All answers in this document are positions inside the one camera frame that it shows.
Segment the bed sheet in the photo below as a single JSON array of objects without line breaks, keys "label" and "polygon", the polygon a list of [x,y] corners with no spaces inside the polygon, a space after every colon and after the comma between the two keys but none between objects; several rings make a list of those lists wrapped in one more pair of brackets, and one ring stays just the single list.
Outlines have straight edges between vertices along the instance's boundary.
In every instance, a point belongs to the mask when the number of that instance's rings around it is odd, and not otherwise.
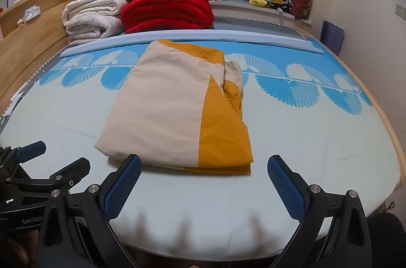
[{"label": "bed sheet", "polygon": [[[366,214],[393,191],[399,166],[386,128],[360,86],[330,53],[236,42],[196,44],[223,50],[243,70],[242,114],[254,157],[251,174],[201,175],[144,166],[121,214],[110,222],[121,241],[195,260],[278,253],[298,222],[290,218],[267,176],[273,154],[327,192],[355,189]],[[146,46],[62,59],[17,106],[0,143],[46,143],[45,155],[24,163],[31,177],[49,177],[86,157],[90,174],[72,191],[101,183],[117,162],[93,145]]]}]

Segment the blue gripper pad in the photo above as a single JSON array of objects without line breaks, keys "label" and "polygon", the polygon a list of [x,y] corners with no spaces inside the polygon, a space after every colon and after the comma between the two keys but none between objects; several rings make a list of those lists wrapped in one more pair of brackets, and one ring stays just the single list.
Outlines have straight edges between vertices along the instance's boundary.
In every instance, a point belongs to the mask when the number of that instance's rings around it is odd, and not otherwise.
[{"label": "blue gripper pad", "polygon": [[111,173],[118,173],[119,176],[104,196],[103,215],[106,221],[119,216],[121,209],[141,175],[141,169],[141,159],[136,155],[130,155],[116,172]]},{"label": "blue gripper pad", "polygon": [[16,162],[17,163],[28,162],[29,160],[35,157],[43,155],[46,149],[47,147],[45,146],[45,143],[42,141],[31,143],[30,145],[26,145],[23,148],[19,148],[19,150],[17,151]]},{"label": "blue gripper pad", "polygon": [[302,222],[306,215],[305,199],[288,176],[293,174],[293,172],[278,155],[269,158],[267,168],[269,178],[274,184],[289,215],[292,219]]}]

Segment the light switch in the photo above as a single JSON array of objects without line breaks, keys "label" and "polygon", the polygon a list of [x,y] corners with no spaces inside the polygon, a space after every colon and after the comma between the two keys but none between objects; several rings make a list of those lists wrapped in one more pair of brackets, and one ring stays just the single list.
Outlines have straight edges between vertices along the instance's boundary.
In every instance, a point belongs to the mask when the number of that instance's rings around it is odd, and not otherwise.
[{"label": "light switch", "polygon": [[399,4],[396,4],[395,13],[396,13],[396,15],[399,15],[400,17],[403,18],[404,13],[405,13],[405,8]]}]

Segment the red quilt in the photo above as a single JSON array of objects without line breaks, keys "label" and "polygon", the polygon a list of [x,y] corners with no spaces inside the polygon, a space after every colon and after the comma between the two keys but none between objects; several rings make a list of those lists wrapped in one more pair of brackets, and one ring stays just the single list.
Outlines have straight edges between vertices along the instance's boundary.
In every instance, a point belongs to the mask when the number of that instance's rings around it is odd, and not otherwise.
[{"label": "red quilt", "polygon": [[204,29],[214,16],[207,0],[133,0],[123,10],[125,33],[170,29]]}]

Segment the red cushion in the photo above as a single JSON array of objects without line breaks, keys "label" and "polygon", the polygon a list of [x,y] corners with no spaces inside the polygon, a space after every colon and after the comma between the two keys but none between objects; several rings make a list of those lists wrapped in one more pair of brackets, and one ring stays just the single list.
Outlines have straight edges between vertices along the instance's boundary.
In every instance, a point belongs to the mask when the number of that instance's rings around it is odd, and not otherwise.
[{"label": "red cushion", "polygon": [[293,6],[289,12],[295,16],[295,19],[301,20],[310,10],[311,1],[312,0],[292,0]]},{"label": "red cushion", "polygon": [[125,33],[165,29],[203,29],[214,21],[207,0],[133,0],[123,10]]}]

